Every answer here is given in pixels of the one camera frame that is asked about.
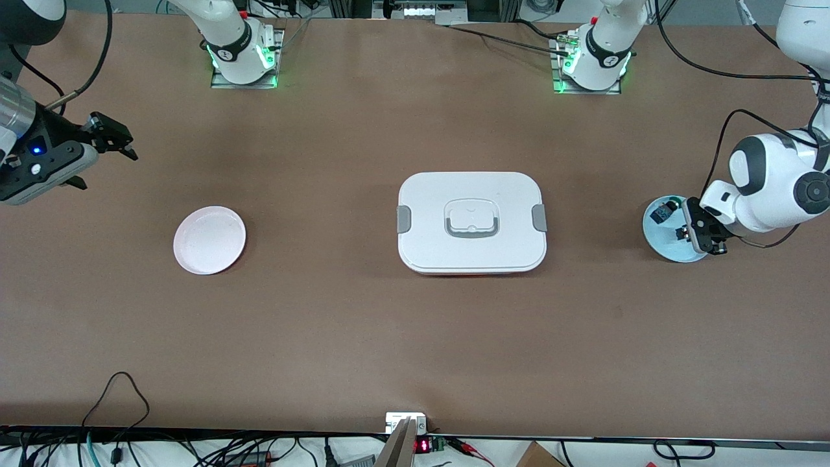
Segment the pink round plate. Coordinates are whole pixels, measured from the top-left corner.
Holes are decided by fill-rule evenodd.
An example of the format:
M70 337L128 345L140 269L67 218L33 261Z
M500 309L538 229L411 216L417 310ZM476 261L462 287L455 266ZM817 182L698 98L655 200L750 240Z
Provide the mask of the pink round plate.
M243 219L223 206L190 213L178 225L172 248L179 266L196 275L213 275L230 268L246 246Z

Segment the white light bar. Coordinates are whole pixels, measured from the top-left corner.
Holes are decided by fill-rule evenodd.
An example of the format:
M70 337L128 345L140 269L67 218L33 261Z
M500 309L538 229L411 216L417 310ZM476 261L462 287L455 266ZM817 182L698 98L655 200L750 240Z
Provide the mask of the white light bar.
M438 2L403 2L396 10L404 19L431 19L435 23L465 23L468 20L468 4L460 1L439 0Z

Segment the brown cardboard piece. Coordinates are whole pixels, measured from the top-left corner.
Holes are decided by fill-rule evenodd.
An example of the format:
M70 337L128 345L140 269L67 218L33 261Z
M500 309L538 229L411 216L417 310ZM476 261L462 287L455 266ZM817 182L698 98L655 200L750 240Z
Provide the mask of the brown cardboard piece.
M516 467L568 467L536 441L531 441Z

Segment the grey wooden slat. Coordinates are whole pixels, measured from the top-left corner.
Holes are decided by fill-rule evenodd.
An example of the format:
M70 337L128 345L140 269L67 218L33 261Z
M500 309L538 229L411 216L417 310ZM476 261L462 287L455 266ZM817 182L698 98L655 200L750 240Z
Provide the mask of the grey wooden slat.
M412 467L418 428L418 418L397 422L372 467Z

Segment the white metal bracket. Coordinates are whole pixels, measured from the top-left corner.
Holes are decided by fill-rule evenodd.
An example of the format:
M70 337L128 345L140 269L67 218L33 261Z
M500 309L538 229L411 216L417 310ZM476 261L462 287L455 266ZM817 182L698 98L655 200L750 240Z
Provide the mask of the white metal bracket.
M421 437L428 432L428 419L423 412L386 412L385 434L391 435L396 426L404 420L413 419L417 425L417 435Z

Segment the light blue round plate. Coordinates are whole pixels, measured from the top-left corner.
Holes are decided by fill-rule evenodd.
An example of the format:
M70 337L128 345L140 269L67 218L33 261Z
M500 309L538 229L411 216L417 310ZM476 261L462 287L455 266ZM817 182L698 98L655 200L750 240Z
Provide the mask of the light blue round plate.
M676 239L676 232L679 228L687 225L685 221L682 206L670 216L664 224L655 224L649 218L649 213L658 207L664 201L673 198L679 201L685 201L684 197L675 195L664 196L655 199L649 204L643 214L641 221L641 230L651 249L659 254L661 257L676 263L693 263L702 260L705 254L698 254L693 249L691 242L678 241Z

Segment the white lidded storage box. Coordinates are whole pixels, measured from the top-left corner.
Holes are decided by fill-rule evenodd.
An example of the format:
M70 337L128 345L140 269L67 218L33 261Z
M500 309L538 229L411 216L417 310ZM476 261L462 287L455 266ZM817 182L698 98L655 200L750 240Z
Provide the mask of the white lidded storage box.
M502 275L547 254L540 187L519 172L424 172L398 191L397 249L424 275Z

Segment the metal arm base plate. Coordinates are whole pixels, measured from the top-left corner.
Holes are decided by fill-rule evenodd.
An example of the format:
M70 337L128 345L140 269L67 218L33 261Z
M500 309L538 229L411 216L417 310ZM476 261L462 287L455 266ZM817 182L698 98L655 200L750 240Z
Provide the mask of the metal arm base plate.
M255 80L255 82L246 84L229 82L229 80L226 80L225 76L220 74L220 70L216 63L213 63L210 88L233 90L271 90L278 88L279 68L281 67L281 53L284 35L284 29L274 30L271 26L267 27L267 31L264 33L265 45L257 50L259 64L264 66L267 70L262 74L262 76Z
M551 48L551 70L552 88L557 93L570 95L618 95L621 90L621 80L626 72L625 66L619 69L616 80L609 88L602 90L591 90L584 88L573 80L566 71L573 68L579 57L579 48L576 36L558 35L555 39L549 39Z

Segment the red clip leads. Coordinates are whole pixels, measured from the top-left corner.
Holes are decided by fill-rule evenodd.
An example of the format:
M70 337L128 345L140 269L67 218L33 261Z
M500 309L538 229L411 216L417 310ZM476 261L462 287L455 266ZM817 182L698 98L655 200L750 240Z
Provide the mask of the red clip leads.
M468 456L468 457L472 457L474 459L480 459L480 461L483 461L486 464L488 464L489 467L496 467L492 463L492 461L489 460L489 458L487 458L483 454L480 454L480 452L477 449L475 449L471 444L466 443L466 442L460 440L459 438L447 437L445 442L447 442L448 446L450 446L451 448L453 448L454 450L456 450L460 454L463 454L463 455Z

